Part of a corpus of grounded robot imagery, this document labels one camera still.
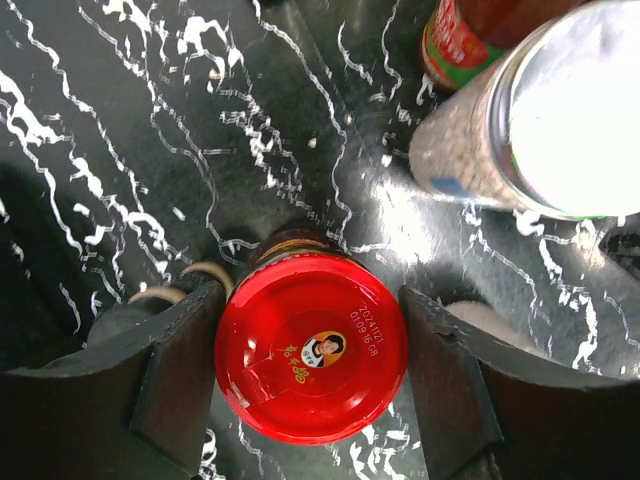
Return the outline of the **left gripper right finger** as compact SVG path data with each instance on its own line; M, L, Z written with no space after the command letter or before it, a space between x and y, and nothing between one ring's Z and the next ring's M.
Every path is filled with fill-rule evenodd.
M638 478L638 381L510 346L407 286L399 301L429 478Z

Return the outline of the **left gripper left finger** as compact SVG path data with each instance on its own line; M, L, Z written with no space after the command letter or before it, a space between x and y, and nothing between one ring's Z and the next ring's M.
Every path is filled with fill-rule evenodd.
M195 477L225 303L211 281L96 345L2 373L2 478Z

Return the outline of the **red lid chili jar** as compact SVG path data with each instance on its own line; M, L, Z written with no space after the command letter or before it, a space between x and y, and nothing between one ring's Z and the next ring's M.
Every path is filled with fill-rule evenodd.
M250 428L320 445L385 411L408 353L384 283L326 235L290 228L251 256L218 324L214 360L225 400Z

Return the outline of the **sago jar silver lid far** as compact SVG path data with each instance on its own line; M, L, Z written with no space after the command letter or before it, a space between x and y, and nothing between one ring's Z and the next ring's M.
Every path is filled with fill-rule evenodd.
M548 21L416 129L410 171L440 201L573 220L639 210L639 5Z

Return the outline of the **tall green label sauce bottle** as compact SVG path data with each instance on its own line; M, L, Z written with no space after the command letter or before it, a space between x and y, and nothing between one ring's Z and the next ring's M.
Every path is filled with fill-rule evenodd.
M426 23L421 61L433 83L456 91L579 0L441 0Z

